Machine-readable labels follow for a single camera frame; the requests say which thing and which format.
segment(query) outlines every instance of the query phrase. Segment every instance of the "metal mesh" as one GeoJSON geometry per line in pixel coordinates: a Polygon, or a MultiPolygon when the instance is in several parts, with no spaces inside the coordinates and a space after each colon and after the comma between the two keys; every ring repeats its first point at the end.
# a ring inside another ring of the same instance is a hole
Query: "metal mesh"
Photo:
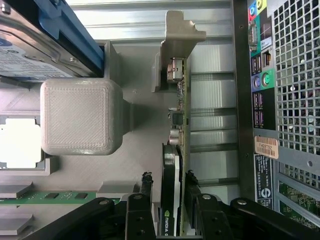
{"type": "Polygon", "coordinates": [[[283,174],[320,190],[320,176],[287,164],[282,169],[283,174]]]}
{"type": "Polygon", "coordinates": [[[279,145],[320,155],[319,0],[274,12],[279,145]]]}

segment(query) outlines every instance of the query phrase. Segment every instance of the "rear i/o panel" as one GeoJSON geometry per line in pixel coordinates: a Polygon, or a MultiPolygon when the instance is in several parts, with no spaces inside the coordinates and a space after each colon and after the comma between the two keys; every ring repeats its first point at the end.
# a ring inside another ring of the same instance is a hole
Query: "rear i/o panel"
{"type": "MultiPolygon", "coordinates": [[[[254,145],[263,142],[275,154],[254,152],[272,160],[263,181],[273,180],[267,190],[274,210],[318,232],[319,7],[319,0],[248,1],[254,145]]],[[[254,164],[261,166],[256,159],[254,164]]],[[[254,171],[258,183],[262,176],[254,171]]]]}

